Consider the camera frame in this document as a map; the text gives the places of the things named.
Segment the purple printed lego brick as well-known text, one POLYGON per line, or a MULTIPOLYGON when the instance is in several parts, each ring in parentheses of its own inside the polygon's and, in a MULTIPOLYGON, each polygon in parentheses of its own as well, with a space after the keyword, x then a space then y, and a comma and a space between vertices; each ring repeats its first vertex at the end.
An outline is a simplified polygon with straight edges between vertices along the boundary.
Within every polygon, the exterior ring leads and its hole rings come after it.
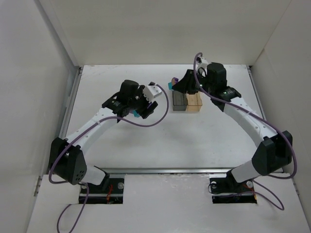
POLYGON ((176 78, 176 77, 173 77, 172 80, 171 80, 172 85, 175 85, 175 84, 177 84, 178 82, 179 82, 179 79, 176 78))

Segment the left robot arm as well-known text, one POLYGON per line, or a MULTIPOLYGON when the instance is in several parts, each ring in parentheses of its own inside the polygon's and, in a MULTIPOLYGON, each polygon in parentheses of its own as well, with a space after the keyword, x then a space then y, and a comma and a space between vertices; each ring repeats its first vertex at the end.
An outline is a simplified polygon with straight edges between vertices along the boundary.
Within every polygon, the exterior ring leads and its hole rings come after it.
POLYGON ((56 174, 65 183, 104 186, 108 173, 96 166, 87 165, 85 156, 90 147, 110 128, 127 115, 136 112, 146 119, 158 106, 155 98, 162 89, 151 82, 140 85, 132 80, 122 82, 119 92, 107 99, 98 112, 81 128, 65 138, 52 141, 49 160, 49 179, 56 174))

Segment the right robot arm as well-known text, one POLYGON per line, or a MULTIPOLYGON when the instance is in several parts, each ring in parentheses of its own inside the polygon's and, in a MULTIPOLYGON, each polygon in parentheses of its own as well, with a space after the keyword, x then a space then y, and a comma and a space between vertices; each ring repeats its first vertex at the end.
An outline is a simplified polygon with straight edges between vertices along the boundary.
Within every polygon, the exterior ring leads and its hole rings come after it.
POLYGON ((280 132, 255 114, 242 95, 227 85, 226 69, 220 63, 199 65, 189 69, 184 77, 172 84, 183 94, 207 93, 223 113, 235 120, 257 147, 252 159, 227 173, 227 180, 242 183, 258 176, 267 176, 292 161, 292 135, 280 132))

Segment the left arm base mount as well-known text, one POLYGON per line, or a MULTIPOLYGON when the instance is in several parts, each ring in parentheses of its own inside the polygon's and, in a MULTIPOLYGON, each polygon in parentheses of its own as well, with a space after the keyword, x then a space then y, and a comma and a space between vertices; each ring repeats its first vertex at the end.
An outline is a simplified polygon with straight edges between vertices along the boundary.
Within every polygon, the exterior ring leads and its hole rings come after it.
POLYGON ((86 189, 81 188, 79 204, 123 204, 124 175, 112 174, 109 183, 104 190, 89 184, 89 195, 86 197, 86 189))

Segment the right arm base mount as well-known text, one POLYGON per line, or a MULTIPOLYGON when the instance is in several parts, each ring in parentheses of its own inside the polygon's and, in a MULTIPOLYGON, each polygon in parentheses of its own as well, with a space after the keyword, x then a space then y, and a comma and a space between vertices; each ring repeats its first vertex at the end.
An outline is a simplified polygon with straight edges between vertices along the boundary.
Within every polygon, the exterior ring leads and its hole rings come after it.
POLYGON ((213 204, 257 204, 252 180, 232 183, 224 177, 212 177, 209 179, 208 191, 212 195, 213 204))

